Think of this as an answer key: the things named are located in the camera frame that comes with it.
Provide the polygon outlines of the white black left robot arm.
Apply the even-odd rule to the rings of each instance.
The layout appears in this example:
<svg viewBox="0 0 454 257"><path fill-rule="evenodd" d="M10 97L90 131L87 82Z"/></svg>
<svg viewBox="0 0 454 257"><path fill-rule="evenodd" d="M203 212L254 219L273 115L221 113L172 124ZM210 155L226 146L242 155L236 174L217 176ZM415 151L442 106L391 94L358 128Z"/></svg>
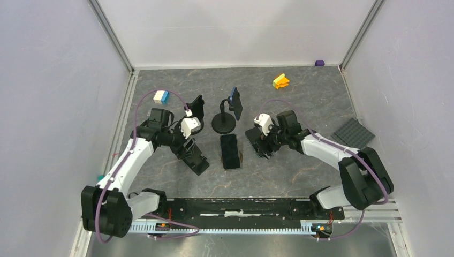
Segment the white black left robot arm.
<svg viewBox="0 0 454 257"><path fill-rule="evenodd" d="M173 113L153 108L150 116L132 131L131 138L117 163L95 186L86 186L81 192L84 229L95 232L99 242L124 237L132 222L150 213L162 218L168 212L165 193L146 189L129 199L127 194L144 163L160 146L171 149L197 175L209 165L201 155L193 131L201 127L198 117L186 110L186 115L171 128Z"/></svg>

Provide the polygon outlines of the black folding desk stand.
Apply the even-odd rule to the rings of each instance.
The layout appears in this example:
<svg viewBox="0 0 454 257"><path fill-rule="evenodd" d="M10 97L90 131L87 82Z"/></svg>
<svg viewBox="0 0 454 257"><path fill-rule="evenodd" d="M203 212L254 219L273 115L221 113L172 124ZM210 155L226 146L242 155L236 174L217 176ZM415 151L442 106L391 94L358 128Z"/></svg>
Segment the black folding desk stand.
<svg viewBox="0 0 454 257"><path fill-rule="evenodd" d="M200 176L209 168L210 164L207 158L202 155L202 151L197 146L195 139L189 140L184 149L183 161L197 176Z"/></svg>

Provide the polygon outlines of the dark grey phone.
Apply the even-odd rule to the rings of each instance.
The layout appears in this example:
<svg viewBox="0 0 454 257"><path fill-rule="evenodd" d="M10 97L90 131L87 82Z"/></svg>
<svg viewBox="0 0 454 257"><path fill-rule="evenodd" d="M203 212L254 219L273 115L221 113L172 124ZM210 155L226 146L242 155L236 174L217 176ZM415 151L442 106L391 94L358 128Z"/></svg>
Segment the dark grey phone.
<svg viewBox="0 0 454 257"><path fill-rule="evenodd" d="M225 170L238 169L241 167L240 151L235 134L220 136L221 159Z"/></svg>

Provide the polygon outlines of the dark blue edged phone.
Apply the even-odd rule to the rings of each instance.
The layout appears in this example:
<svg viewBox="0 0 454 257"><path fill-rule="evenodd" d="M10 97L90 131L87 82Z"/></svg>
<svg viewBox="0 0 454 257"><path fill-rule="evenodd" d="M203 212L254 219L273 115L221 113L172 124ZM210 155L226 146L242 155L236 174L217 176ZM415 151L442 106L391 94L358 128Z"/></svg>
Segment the dark blue edged phone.
<svg viewBox="0 0 454 257"><path fill-rule="evenodd" d="M237 121L240 121L241 114L243 111L243 106L242 106L241 99L240 99L240 93L239 93L237 87L233 87L232 92L229 96L228 103L229 103L229 110L233 111L235 119Z"/></svg>

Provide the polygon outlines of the black phone light blue edge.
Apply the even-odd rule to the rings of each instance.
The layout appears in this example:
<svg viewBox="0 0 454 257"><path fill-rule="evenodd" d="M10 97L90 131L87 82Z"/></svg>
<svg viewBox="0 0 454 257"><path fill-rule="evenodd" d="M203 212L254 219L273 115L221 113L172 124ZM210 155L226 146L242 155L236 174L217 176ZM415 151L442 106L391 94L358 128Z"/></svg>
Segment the black phone light blue edge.
<svg viewBox="0 0 454 257"><path fill-rule="evenodd" d="M205 102L202 95L198 95L195 100L190 104L190 110L192 111L193 117L196 117L199 121L204 118L204 106Z"/></svg>

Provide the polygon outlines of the black phone stand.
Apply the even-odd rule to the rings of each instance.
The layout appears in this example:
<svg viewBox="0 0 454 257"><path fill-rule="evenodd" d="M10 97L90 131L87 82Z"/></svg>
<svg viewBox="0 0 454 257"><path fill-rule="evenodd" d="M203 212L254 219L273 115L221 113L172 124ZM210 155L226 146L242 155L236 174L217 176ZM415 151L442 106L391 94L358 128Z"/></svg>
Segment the black phone stand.
<svg viewBox="0 0 454 257"><path fill-rule="evenodd" d="M229 111L232 112L228 113L225 110L225 104L228 104ZM218 134L229 134L231 133L236 127L236 115L235 115L235 108L232 107L231 101L229 99L224 99L221 101L220 104L220 113L216 114L212 121L211 126L213 130Z"/></svg>

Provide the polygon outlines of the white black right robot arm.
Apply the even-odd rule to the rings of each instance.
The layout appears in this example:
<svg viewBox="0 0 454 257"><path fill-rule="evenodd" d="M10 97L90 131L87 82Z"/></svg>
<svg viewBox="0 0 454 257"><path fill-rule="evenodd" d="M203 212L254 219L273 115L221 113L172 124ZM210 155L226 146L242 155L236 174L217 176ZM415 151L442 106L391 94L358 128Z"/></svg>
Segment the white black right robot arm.
<svg viewBox="0 0 454 257"><path fill-rule="evenodd" d="M309 212L315 218L324 218L335 207L365 210L371 205L385 204L394 191L394 184L376 150L347 147L311 129L304 130L292 110L281 112L277 120L268 114L259 114L254 126L258 135L251 139L251 144L259 156L270 158L287 146L339 171L340 185L325 187L309 197Z"/></svg>

